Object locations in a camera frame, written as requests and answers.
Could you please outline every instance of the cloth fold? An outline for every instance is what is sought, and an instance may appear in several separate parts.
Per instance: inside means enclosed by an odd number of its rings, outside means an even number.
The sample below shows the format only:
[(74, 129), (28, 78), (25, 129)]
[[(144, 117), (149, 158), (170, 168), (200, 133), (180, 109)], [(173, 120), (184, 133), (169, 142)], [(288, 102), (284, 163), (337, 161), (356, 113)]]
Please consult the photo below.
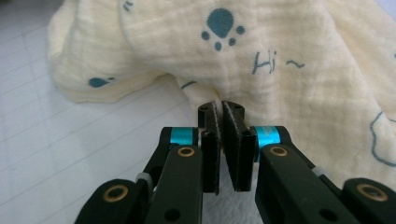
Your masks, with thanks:
[(76, 102), (170, 73), (193, 111), (228, 100), (247, 125), (285, 126), (338, 187), (396, 190), (396, 23), (373, 0), (65, 0), (49, 65)]

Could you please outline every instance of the white surface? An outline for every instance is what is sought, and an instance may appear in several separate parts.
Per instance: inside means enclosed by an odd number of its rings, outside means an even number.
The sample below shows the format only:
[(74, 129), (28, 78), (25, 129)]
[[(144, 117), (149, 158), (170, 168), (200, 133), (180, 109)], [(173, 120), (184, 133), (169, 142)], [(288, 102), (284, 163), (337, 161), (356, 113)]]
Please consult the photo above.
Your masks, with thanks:
[[(112, 178), (134, 180), (157, 146), (163, 126), (196, 122), (170, 76), (115, 104), (65, 100), (50, 83), (45, 58), (46, 26), (59, 2), (0, 4), (2, 224), (73, 223), (100, 184)], [(379, 2), (396, 20), (395, 3)], [(230, 197), (253, 203), (253, 192), (237, 196), (227, 189), (228, 179), (221, 183), (220, 196), (205, 196), (205, 204), (233, 206)], [(223, 210), (206, 208), (204, 223), (221, 216), (233, 216), (235, 223), (248, 220), (238, 219), (243, 211), (237, 215)], [(256, 213), (248, 223), (258, 220)]]

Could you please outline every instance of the paw print pattern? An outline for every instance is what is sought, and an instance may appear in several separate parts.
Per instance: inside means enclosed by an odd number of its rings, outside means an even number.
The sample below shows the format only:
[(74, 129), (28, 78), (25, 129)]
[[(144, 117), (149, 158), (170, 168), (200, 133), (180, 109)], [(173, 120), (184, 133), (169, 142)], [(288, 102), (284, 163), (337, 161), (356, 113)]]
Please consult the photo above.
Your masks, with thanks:
[[(229, 35), (231, 30), (233, 29), (233, 13), (231, 13), (229, 10), (225, 8), (217, 8), (210, 13), (209, 17), (207, 18), (206, 24), (216, 36), (224, 39)], [(236, 27), (235, 31), (237, 34), (242, 35), (245, 33), (245, 27), (240, 25)], [(210, 33), (208, 31), (203, 31), (201, 33), (201, 38), (203, 40), (209, 40)], [(228, 39), (229, 46), (233, 46), (235, 44), (236, 44), (236, 39), (234, 37)], [(221, 48), (222, 48), (221, 42), (216, 41), (215, 49), (217, 51), (220, 51)]]
[(134, 5), (134, 3), (129, 2), (129, 1), (125, 1), (123, 7), (124, 7), (124, 9), (125, 9), (126, 11), (130, 11), (130, 10), (131, 10), (131, 7), (132, 7), (133, 5)]
[(91, 87), (99, 88), (99, 87), (105, 86), (106, 84), (108, 84), (110, 82), (113, 82), (114, 80), (116, 80), (114, 77), (109, 77), (108, 79), (102, 79), (102, 78), (99, 78), (99, 77), (93, 77), (93, 78), (91, 78), (88, 81), (88, 84)]

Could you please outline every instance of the black plastic bracket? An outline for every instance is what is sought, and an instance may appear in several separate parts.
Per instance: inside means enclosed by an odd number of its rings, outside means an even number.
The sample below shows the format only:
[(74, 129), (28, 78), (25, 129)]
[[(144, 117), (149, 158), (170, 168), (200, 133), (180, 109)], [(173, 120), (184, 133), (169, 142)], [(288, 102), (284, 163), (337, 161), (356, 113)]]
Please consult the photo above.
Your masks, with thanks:
[(146, 224), (201, 223), (202, 159), (196, 146), (178, 146), (169, 152)]
[(223, 101), (224, 154), (236, 191), (250, 191), (256, 134), (245, 126), (245, 108)]
[(396, 193), (374, 180), (348, 179), (341, 200), (361, 223), (396, 223)]
[(359, 223), (298, 153), (280, 144), (262, 149), (256, 204), (265, 224)]
[[(160, 141), (146, 165), (143, 173), (150, 175), (153, 186), (157, 186), (168, 157), (172, 128), (165, 127), (161, 131)], [(127, 194), (115, 201), (108, 202), (104, 199), (105, 190), (113, 186), (127, 187)], [(110, 191), (111, 195), (120, 191)], [(91, 198), (84, 204), (76, 224), (98, 223), (98, 224), (125, 224), (143, 223), (149, 210), (148, 183), (139, 179), (136, 183), (129, 180), (114, 179), (100, 186)]]
[(198, 128), (201, 131), (201, 150), (204, 154), (204, 192), (219, 194), (220, 127), (214, 102), (198, 108)]

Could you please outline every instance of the screw hole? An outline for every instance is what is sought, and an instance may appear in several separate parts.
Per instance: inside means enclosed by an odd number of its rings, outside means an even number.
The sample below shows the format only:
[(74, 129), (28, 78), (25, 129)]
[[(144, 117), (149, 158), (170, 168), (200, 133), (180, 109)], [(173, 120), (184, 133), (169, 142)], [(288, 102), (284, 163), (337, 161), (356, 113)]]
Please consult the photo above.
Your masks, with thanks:
[(177, 221), (180, 218), (180, 212), (177, 209), (169, 209), (164, 217), (166, 221)]
[(326, 219), (330, 222), (335, 222), (338, 220), (337, 215), (332, 210), (320, 209), (319, 213), (324, 219)]
[(113, 190), (111, 190), (111, 191), (108, 193), (108, 196), (109, 196), (110, 198), (117, 198), (117, 197), (120, 197), (121, 194), (122, 194), (123, 192), (124, 192), (123, 189), (113, 189)]
[(187, 155), (187, 154), (191, 153), (191, 149), (183, 148), (183, 149), (180, 150), (180, 153), (184, 154), (184, 155)]

